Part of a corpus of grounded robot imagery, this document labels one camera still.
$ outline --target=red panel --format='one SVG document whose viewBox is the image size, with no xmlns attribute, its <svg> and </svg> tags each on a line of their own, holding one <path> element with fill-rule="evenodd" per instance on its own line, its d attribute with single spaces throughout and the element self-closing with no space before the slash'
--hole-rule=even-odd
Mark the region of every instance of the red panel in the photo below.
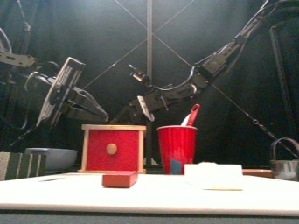
<svg viewBox="0 0 299 224">
<path fill-rule="evenodd" d="M 107 145 L 116 145 L 116 154 L 107 153 Z M 87 170 L 137 171 L 139 131 L 99 130 L 88 131 Z"/>
</svg>

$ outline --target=black curtain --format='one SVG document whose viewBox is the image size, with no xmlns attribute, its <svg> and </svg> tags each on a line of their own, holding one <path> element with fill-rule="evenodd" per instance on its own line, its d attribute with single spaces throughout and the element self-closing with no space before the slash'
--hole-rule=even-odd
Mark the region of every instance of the black curtain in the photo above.
<svg viewBox="0 0 299 224">
<path fill-rule="evenodd" d="M 153 0 L 152 80 L 156 86 L 177 85 L 187 79 L 193 63 L 234 39 L 263 2 Z M 93 95 L 112 119 L 136 96 L 145 93 L 145 87 L 129 77 L 128 65 L 145 71 L 147 1 L 23 0 L 20 3 L 25 17 L 17 1 L 4 0 L 0 3 L 0 28 L 11 39 L 13 53 L 29 54 L 41 63 L 53 61 L 59 66 L 68 57 L 85 63 L 77 85 Z M 24 21 L 31 25 L 29 33 L 24 31 Z M 278 40 L 298 127 L 296 18 L 279 26 Z M 37 119 L 44 94 L 25 93 L 17 73 L 13 73 L 12 79 L 15 84 L 7 81 L 1 84 L 1 111 L 4 116 L 12 114 L 12 122 L 20 124 L 28 108 L 28 128 Z M 222 75 L 215 85 L 278 137 L 290 137 L 292 133 L 268 31 L 260 31 L 250 40 L 231 73 Z M 183 101 L 168 111 L 161 110 L 155 114 L 155 161 L 160 162 L 155 128 L 179 124 L 195 102 L 201 105 L 195 124 L 199 129 L 195 162 L 268 166 L 272 139 L 214 87 L 208 87 L 192 101 Z M 9 103 L 13 103 L 13 113 L 7 110 Z M 55 129 L 40 127 L 9 148 L 9 143 L 25 129 L 13 129 L 1 121 L 1 147 L 9 151 L 23 151 L 25 147 L 72 148 L 81 151 L 81 124 L 63 116 Z"/>
</svg>

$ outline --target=red cup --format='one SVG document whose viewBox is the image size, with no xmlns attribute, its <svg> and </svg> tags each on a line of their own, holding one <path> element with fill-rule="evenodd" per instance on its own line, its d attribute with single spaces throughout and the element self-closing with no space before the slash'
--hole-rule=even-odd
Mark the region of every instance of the red cup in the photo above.
<svg viewBox="0 0 299 224">
<path fill-rule="evenodd" d="M 164 174 L 184 174 L 184 165 L 192 164 L 196 128 L 169 125 L 156 129 Z"/>
</svg>

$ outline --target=metal bucket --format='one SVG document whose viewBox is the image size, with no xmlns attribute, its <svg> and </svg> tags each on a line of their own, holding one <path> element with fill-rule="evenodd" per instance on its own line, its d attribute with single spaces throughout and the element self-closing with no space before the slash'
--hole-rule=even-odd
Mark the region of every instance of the metal bucket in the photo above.
<svg viewBox="0 0 299 224">
<path fill-rule="evenodd" d="M 288 141 L 299 152 L 299 143 L 288 137 L 276 139 L 271 144 L 272 160 L 270 161 L 271 171 L 275 179 L 299 181 L 299 160 L 276 160 L 276 144 L 282 141 Z"/>
</svg>

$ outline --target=gray bowl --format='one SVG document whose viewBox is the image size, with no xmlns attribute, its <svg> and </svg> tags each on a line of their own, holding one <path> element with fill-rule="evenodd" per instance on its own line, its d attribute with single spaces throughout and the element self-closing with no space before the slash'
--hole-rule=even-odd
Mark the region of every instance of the gray bowl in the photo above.
<svg viewBox="0 0 299 224">
<path fill-rule="evenodd" d="M 25 154 L 45 155 L 45 171 L 64 172 L 75 164 L 77 158 L 76 150 L 53 149 L 53 148 L 27 148 Z"/>
</svg>

